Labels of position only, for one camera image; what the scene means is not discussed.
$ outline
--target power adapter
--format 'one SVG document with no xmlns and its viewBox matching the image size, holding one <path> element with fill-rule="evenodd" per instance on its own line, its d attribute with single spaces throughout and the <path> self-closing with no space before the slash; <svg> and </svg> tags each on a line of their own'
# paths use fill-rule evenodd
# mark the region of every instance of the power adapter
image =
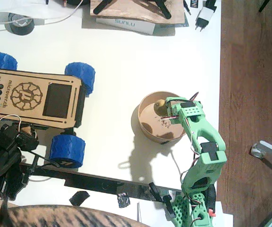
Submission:
<svg viewBox="0 0 272 227">
<path fill-rule="evenodd" d="M 216 11 L 217 7 L 215 6 L 216 0 L 207 0 L 205 3 L 205 6 L 202 7 L 202 10 L 200 10 L 198 17 L 196 19 L 196 29 L 198 27 L 204 29 L 208 23 L 210 22 L 213 13 Z"/>
</svg>

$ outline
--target logo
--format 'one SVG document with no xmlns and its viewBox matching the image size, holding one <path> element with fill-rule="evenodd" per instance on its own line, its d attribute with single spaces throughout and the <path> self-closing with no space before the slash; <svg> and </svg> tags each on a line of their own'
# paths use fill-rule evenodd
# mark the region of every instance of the logo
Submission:
<svg viewBox="0 0 272 227">
<path fill-rule="evenodd" d="M 198 8 L 198 0 L 191 0 L 191 7 Z"/>
<path fill-rule="evenodd" d="M 22 110 L 33 110 L 42 101 L 42 92 L 40 87 L 29 82 L 21 83 L 12 90 L 10 99 L 13 105 Z"/>
<path fill-rule="evenodd" d="M 64 166 L 69 166 L 71 164 L 73 164 L 73 162 L 65 162 L 65 161 L 61 162 L 61 165 L 64 165 Z"/>
</svg>

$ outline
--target striped fur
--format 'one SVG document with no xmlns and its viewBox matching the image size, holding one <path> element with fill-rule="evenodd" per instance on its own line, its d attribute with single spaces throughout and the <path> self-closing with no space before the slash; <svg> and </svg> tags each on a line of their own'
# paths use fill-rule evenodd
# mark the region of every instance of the striped fur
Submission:
<svg viewBox="0 0 272 227">
<path fill-rule="evenodd" d="M 0 227 L 147 227 L 134 220 L 81 207 L 38 205 L 0 210 Z"/>
</svg>

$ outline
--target white cable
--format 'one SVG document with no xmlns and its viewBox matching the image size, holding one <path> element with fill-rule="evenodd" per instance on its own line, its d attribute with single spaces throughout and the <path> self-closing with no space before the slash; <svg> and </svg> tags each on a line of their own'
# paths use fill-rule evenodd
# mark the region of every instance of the white cable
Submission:
<svg viewBox="0 0 272 227">
<path fill-rule="evenodd" d="M 7 21 L 7 22 L 1 22 L 0 25 L 5 25 L 5 24 L 12 24 L 12 23 L 15 23 L 15 22 L 18 22 L 18 21 L 21 21 L 21 20 L 27 20 L 27 19 L 42 19 L 42 20 L 54 20 L 54 19 L 60 19 L 62 18 L 62 20 L 60 21 L 55 21 L 55 22 L 51 22 L 51 23 L 47 23 L 48 24 L 55 24 L 55 23 L 58 23 L 58 22 L 61 22 L 61 21 L 64 21 L 66 19 L 68 19 L 69 17 L 71 17 L 75 12 L 76 10 L 78 9 L 78 7 L 81 5 L 81 3 L 83 3 L 84 0 L 81 0 L 80 3 L 75 7 L 75 9 L 72 11 L 71 14 L 69 14 L 68 16 L 61 16 L 61 17 L 51 17 L 51 18 L 35 18 L 35 17 L 25 17 L 25 18 L 21 18 L 21 19 L 18 19 L 18 20 L 13 20 L 13 21 Z"/>
<path fill-rule="evenodd" d="M 19 123 L 18 123 L 18 131 L 20 131 L 21 128 L 21 123 L 22 123 L 22 119 L 20 118 L 20 116 L 16 115 L 16 114 L 9 114 L 6 116 L 3 116 L 2 118 L 0 118 L 0 121 L 5 118 L 5 117 L 10 117 L 10 116 L 14 116 L 14 117 L 18 117 L 19 118 Z"/>
</svg>

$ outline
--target hardwood floor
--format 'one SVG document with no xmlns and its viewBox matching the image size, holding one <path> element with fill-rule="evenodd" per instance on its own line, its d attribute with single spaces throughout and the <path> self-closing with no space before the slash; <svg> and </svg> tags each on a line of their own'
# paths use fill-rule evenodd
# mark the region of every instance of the hardwood floor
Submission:
<svg viewBox="0 0 272 227">
<path fill-rule="evenodd" d="M 227 164 L 217 200 L 234 227 L 264 226 L 272 212 L 272 157 L 249 155 L 259 140 L 272 144 L 272 0 L 222 0 L 219 130 Z"/>
</svg>

